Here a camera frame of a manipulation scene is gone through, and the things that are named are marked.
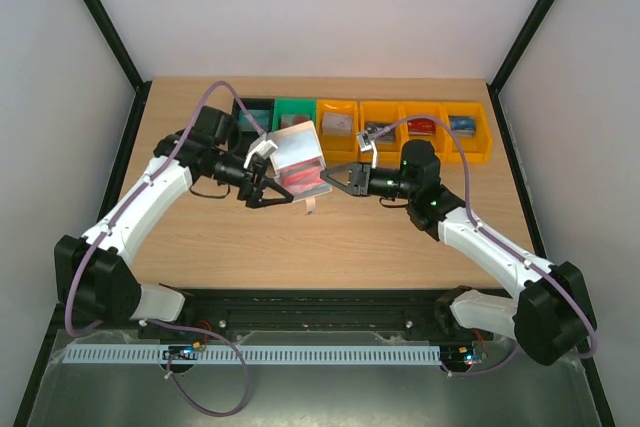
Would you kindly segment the red black-stripe credit card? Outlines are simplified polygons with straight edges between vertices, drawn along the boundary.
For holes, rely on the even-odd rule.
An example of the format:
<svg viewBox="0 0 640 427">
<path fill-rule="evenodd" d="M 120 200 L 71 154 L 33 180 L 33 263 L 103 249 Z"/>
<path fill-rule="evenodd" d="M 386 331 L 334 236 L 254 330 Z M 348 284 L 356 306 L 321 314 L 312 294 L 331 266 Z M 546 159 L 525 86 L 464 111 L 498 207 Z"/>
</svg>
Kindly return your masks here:
<svg viewBox="0 0 640 427">
<path fill-rule="evenodd" d="M 321 179 L 323 167 L 317 162 L 306 162 L 283 168 L 278 181 L 289 193 L 299 196 L 324 184 Z"/>
</svg>

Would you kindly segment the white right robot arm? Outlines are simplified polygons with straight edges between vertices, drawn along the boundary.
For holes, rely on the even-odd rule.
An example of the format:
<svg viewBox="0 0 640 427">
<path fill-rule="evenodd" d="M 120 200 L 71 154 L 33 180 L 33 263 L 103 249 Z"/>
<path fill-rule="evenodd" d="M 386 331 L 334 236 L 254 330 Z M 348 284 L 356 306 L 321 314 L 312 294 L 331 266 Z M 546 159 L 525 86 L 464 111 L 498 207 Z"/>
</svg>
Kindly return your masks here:
<svg viewBox="0 0 640 427">
<path fill-rule="evenodd" d="M 514 340 L 535 362 L 549 366 L 582 342 L 597 345 L 596 319 L 581 271 L 526 251 L 483 223 L 468 202 L 441 182 L 441 164 L 424 140 L 407 142 L 396 169 L 353 162 L 326 169 L 322 180 L 353 197 L 404 201 L 409 220 L 436 241 L 462 253 L 506 291 L 506 296 L 459 287 L 440 302 L 436 326 L 455 339 L 479 329 Z M 342 170 L 346 182 L 335 179 Z"/>
</svg>

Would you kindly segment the blue cards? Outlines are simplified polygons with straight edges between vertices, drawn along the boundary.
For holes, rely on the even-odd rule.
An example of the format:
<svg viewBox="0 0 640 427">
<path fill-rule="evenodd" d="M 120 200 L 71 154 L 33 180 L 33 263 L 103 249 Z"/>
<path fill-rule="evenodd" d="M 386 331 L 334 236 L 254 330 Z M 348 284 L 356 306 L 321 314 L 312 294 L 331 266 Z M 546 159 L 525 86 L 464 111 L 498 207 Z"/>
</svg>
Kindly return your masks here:
<svg viewBox="0 0 640 427">
<path fill-rule="evenodd" d="M 317 135 L 312 130 L 277 131 L 270 134 L 270 139 L 278 146 L 278 150 L 271 155 L 276 170 L 314 160 L 321 153 Z"/>
</svg>

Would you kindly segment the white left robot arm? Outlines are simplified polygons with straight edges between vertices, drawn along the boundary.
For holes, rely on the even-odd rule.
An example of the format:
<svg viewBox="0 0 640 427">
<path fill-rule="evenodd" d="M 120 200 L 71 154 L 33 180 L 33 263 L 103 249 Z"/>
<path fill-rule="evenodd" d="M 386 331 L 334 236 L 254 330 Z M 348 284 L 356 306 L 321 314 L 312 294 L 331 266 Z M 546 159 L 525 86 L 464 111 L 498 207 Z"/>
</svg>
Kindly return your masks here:
<svg viewBox="0 0 640 427">
<path fill-rule="evenodd" d="M 266 160 L 278 149 L 269 135 L 259 135 L 245 158 L 223 149 L 235 126 L 230 115 L 200 108 L 185 129 L 158 142 L 141 177 L 102 219 L 81 236 L 58 241 L 54 263 L 68 334 L 81 337 L 89 331 L 74 327 L 74 311 L 93 316 L 93 327 L 180 317 L 185 295 L 139 282 L 131 265 L 156 223 L 199 178 L 237 188 L 238 200 L 248 208 L 292 202 L 292 195 L 266 173 Z"/>
</svg>

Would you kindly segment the beige leather card holder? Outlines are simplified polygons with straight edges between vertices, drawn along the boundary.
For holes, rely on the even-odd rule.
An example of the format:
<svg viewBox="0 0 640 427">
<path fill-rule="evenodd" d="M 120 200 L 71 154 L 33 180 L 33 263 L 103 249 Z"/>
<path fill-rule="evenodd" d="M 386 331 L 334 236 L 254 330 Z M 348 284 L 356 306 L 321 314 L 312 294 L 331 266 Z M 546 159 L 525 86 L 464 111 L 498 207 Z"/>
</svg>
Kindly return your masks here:
<svg viewBox="0 0 640 427">
<path fill-rule="evenodd" d="M 276 182 L 293 196 L 293 202 L 303 202 L 307 215 L 316 211 L 317 198 L 332 190 L 321 178 L 326 161 L 312 121 L 306 121 L 267 135 L 277 149 L 270 160 Z"/>
</svg>

